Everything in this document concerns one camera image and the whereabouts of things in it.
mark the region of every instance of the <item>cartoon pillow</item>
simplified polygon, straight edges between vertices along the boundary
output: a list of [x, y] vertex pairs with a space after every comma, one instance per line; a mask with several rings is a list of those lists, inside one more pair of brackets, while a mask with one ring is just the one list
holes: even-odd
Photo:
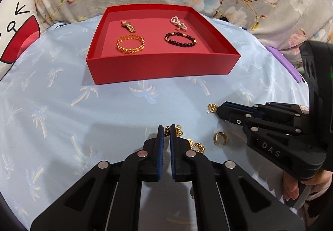
[[44, 32], [37, 17], [35, 0], [0, 2], [0, 80]]

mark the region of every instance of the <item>black beaded bracelet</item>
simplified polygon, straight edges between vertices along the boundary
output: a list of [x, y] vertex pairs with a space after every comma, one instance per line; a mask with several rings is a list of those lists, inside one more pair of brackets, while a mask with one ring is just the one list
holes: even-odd
[[[187, 39], [191, 40], [192, 42], [191, 43], [177, 42], [177, 41], [169, 39], [170, 36], [182, 36], [182, 37], [186, 37]], [[193, 47], [198, 42], [195, 38], [191, 37], [190, 35], [186, 35], [186, 34], [181, 33], [181, 32], [168, 33], [168, 34], [165, 35], [164, 40], [167, 43], [170, 43], [170, 44], [176, 45], [176, 46], [180, 46], [180, 47]]]

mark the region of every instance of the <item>purple object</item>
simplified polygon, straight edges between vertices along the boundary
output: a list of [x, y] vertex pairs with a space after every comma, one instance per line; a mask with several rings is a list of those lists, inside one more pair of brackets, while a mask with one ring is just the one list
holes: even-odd
[[302, 80], [302, 75], [297, 71], [297, 69], [284, 57], [277, 49], [273, 47], [266, 47], [266, 49], [274, 55], [274, 57], [280, 61], [280, 63], [289, 71], [289, 73], [294, 77], [294, 79], [300, 83]]

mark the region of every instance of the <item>red tray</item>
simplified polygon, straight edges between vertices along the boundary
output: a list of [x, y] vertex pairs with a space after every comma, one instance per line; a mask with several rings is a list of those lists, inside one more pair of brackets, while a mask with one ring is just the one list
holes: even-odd
[[[198, 43], [189, 48], [164, 41], [175, 32], [170, 19], [178, 16]], [[116, 48], [118, 38], [130, 34], [121, 21], [131, 22], [136, 35], [145, 39], [144, 49], [123, 54]], [[181, 37], [174, 40], [187, 42]], [[136, 48], [134, 39], [122, 42]], [[204, 17], [188, 6], [169, 4], [130, 4], [108, 7], [101, 18], [87, 55], [87, 64], [95, 84], [146, 80], [166, 77], [228, 74], [240, 54]]]

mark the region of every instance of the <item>bed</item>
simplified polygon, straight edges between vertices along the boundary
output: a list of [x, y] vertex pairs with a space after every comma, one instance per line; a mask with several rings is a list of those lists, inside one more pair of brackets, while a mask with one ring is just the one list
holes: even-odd
[[[99, 161], [124, 160], [156, 134], [158, 125], [173, 123], [182, 126], [184, 138], [203, 144], [210, 160], [236, 161], [281, 199], [281, 170], [246, 148], [240, 127], [208, 115], [207, 104], [308, 105], [307, 84], [297, 83], [250, 33], [206, 18], [241, 54], [229, 75], [95, 86], [85, 57], [100, 16], [52, 27], [19, 57], [0, 82], [0, 191], [28, 230]], [[230, 139], [223, 148], [214, 145], [217, 131]], [[191, 184], [174, 185], [165, 149], [162, 183], [143, 185], [139, 228], [192, 230]]]

